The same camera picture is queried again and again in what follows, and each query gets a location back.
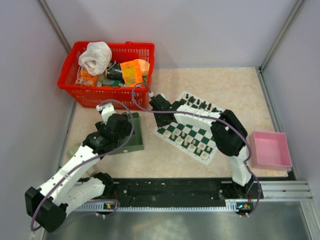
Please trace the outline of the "dark green plastic tray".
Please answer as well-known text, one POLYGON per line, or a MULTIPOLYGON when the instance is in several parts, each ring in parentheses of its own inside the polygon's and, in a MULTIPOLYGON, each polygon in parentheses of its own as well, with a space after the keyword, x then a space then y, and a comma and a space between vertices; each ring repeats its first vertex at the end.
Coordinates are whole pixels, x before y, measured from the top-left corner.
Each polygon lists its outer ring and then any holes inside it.
POLYGON ((134 133, 132 137, 124 147, 114 152, 112 155, 126 154, 131 152, 142 151, 145 149, 141 130, 140 115, 138 112, 133 112, 132 117, 134 122, 134 133))

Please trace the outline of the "green white chess mat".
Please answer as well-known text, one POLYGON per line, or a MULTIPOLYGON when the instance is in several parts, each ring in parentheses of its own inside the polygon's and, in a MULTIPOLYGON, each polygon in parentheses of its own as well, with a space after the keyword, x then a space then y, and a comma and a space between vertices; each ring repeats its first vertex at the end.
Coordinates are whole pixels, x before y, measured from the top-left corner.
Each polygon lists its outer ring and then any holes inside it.
MULTIPOLYGON (((217 114, 225 111, 223 108, 205 101, 188 91, 183 91, 177 100, 182 100, 187 105, 203 111, 217 114)), ((163 127, 156 127, 153 133, 204 165, 208 165, 211 162, 218 150, 212 133, 192 124, 172 122, 163 127)))

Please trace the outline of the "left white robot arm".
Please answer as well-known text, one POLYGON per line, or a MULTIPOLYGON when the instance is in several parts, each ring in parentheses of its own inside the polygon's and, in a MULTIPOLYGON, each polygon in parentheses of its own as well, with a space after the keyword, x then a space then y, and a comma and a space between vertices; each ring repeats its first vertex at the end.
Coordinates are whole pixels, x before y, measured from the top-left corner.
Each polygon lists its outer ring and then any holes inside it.
POLYGON ((109 99, 97 105, 102 117, 97 130, 85 138, 77 152, 49 180, 38 188, 31 186, 25 192, 26 213, 31 217, 32 232, 44 228, 52 233, 76 208, 96 197, 106 199, 113 194, 114 187, 108 183, 107 174, 98 173, 81 185, 77 182, 103 157, 123 148, 120 140, 128 142, 134 133, 132 113, 116 113, 114 103, 118 101, 109 99))

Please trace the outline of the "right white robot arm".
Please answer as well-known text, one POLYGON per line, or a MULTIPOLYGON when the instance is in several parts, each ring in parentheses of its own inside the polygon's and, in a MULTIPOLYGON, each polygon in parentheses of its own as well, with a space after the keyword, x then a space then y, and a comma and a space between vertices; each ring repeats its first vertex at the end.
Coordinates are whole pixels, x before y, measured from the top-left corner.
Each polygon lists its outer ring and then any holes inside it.
POLYGON ((231 110, 215 107, 187 92, 173 103, 163 94, 149 96, 159 134, 206 164, 216 151, 228 156, 234 194, 245 198, 251 193, 255 179, 247 166, 251 156, 248 132, 231 110))

